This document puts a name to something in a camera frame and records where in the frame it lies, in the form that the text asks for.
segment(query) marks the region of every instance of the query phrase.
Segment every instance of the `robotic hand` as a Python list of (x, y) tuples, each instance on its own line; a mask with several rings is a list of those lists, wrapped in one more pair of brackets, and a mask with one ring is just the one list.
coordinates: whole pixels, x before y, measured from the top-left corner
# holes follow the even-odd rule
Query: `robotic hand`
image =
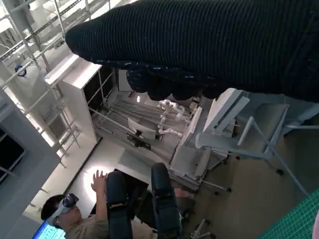
[[(127, 193), (120, 171), (109, 173), (106, 195), (111, 239), (132, 239)], [(181, 224), (168, 171), (163, 163), (152, 167), (152, 195), (158, 239), (181, 239)]]

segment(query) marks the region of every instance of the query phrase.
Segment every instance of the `floor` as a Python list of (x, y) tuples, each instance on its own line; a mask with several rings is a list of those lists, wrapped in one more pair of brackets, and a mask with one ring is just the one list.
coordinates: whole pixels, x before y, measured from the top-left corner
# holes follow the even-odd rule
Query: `floor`
[[(276, 146), (309, 192), (319, 187), (318, 140), (318, 131), (295, 131)], [(276, 159), (272, 163), (280, 167)], [(304, 198), (287, 173), (280, 176), (259, 160), (230, 157), (205, 180), (231, 187), (232, 192), (216, 196), (215, 189), (202, 185), (195, 197), (195, 214), (184, 224), (186, 238), (202, 219), (211, 221), (207, 230), (218, 239), (258, 238)]]

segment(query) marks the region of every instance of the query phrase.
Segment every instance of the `shirt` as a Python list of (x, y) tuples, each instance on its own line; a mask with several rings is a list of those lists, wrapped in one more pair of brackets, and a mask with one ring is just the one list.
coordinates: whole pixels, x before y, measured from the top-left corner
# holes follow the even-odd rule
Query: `shirt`
[[(108, 220), (95, 220), (95, 216), (84, 219), (80, 225), (66, 232), (66, 239), (106, 239), (108, 238)], [(133, 239), (156, 239), (152, 228), (147, 224), (132, 221)]]

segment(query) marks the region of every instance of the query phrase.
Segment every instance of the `blue screen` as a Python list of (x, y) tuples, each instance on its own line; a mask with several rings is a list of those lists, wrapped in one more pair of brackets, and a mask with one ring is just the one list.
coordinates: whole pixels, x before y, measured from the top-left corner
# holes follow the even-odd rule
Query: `blue screen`
[(44, 222), (32, 239), (64, 239), (65, 232)]

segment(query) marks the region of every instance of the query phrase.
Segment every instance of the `man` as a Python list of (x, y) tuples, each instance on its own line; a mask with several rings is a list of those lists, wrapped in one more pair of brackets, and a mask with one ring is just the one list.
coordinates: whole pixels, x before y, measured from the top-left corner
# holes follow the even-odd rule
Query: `man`
[[(83, 219), (77, 206), (61, 209), (63, 195), (49, 198), (41, 211), (41, 218), (66, 232), (66, 239), (106, 239), (108, 238), (108, 212), (106, 207), (106, 176), (97, 170), (93, 175), (92, 189), (96, 193), (96, 215)], [(134, 239), (152, 239), (153, 230), (146, 224), (132, 222)]]

